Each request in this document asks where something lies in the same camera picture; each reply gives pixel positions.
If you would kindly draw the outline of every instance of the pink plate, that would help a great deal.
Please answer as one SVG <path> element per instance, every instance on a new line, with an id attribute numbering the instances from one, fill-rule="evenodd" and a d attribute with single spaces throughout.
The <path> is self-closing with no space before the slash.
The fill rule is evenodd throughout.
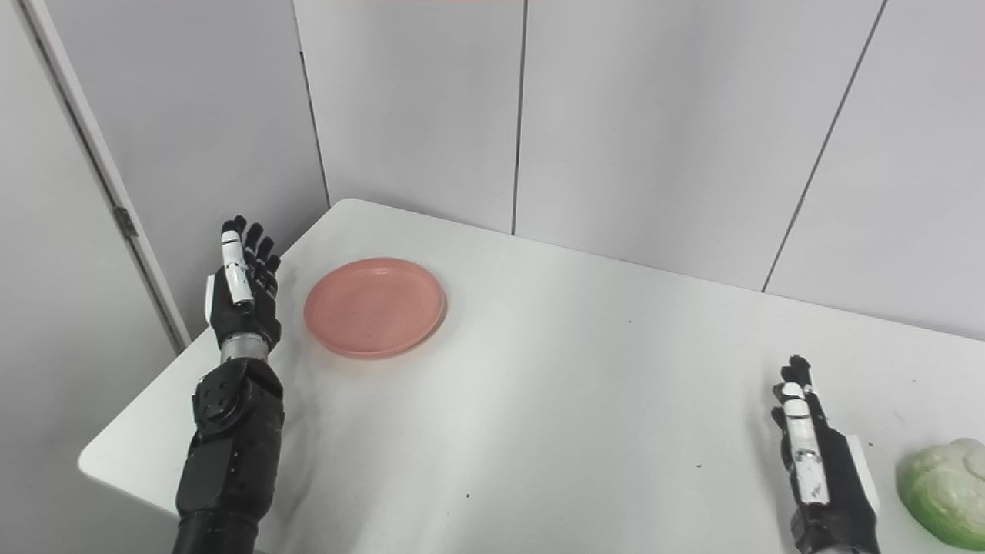
<path id="1" fill-rule="evenodd" d="M 304 323 L 329 350 L 373 360 L 410 350 L 444 315 L 444 292 L 420 265 L 391 257 L 361 259 L 311 289 Z"/>

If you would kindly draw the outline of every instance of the cabbage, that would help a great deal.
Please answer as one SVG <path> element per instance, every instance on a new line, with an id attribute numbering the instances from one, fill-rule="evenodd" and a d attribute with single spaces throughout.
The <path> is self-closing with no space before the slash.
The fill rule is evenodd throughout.
<path id="1" fill-rule="evenodd" d="M 985 550 L 985 445 L 958 439 L 906 462 L 899 498 L 920 524 L 947 544 Z"/>

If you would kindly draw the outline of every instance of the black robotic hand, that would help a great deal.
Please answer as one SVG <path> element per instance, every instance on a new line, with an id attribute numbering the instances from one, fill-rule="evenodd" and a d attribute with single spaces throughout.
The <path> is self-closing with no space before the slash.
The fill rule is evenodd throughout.
<path id="1" fill-rule="evenodd" d="M 270 255 L 274 241 L 263 235 L 263 226 L 254 223 L 246 231 L 242 216 L 223 224 L 223 267 L 209 277 L 206 285 L 206 319 L 216 332 L 220 348 L 230 355 L 255 353 L 262 340 L 268 352 L 281 340 L 277 321 L 277 269 L 281 259 Z M 228 344 L 231 339 L 236 343 Z M 251 356 L 266 359 L 263 356 Z M 228 356 L 224 352 L 223 360 Z"/>
<path id="2" fill-rule="evenodd" d="M 281 338 L 274 242 L 237 216 L 223 225 L 223 267 L 209 277 L 206 317 L 221 364 L 192 396 L 196 432 L 177 505 L 174 554 L 252 554 L 270 510 L 281 454 L 284 389 L 267 365 Z"/>
<path id="3" fill-rule="evenodd" d="M 828 426 L 810 369 L 807 360 L 792 357 L 773 388 L 782 407 L 771 415 L 783 431 L 780 453 L 797 501 L 794 541 L 803 554 L 880 554 L 879 499 L 869 466 L 857 437 Z"/>

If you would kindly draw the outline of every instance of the white table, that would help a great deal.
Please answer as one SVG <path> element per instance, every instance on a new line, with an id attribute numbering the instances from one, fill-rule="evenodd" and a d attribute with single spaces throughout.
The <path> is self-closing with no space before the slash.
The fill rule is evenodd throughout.
<path id="1" fill-rule="evenodd" d="M 326 351 L 303 326 L 308 290 L 381 255 L 434 273 L 445 322 L 390 360 Z M 792 553 L 768 409 L 793 353 L 814 365 L 834 425 L 866 445 L 883 551 L 952 551 L 900 505 L 894 466 L 985 438 L 985 343 L 357 200 L 311 228 L 281 275 L 271 364 L 288 420 L 267 552 Z M 81 469 L 174 513 L 189 397 L 217 360 L 207 331 Z"/>

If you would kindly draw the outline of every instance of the white wall panel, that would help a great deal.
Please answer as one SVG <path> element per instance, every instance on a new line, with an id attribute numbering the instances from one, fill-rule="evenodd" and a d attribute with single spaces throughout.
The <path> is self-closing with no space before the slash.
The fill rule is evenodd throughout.
<path id="1" fill-rule="evenodd" d="M 290 245 L 328 208 L 291 0 L 45 0 L 192 336 L 242 213 Z"/>
<path id="2" fill-rule="evenodd" d="M 762 286 L 878 0 L 530 0 L 517 235 Z"/>
<path id="3" fill-rule="evenodd" d="M 331 200 L 509 232 L 522 1 L 296 8 Z"/>
<path id="4" fill-rule="evenodd" d="M 173 518 L 76 468 L 174 351 L 12 0 L 0 75 L 0 552 L 165 554 Z"/>
<path id="5" fill-rule="evenodd" d="M 886 5 L 767 292 L 985 339 L 983 29 Z"/>

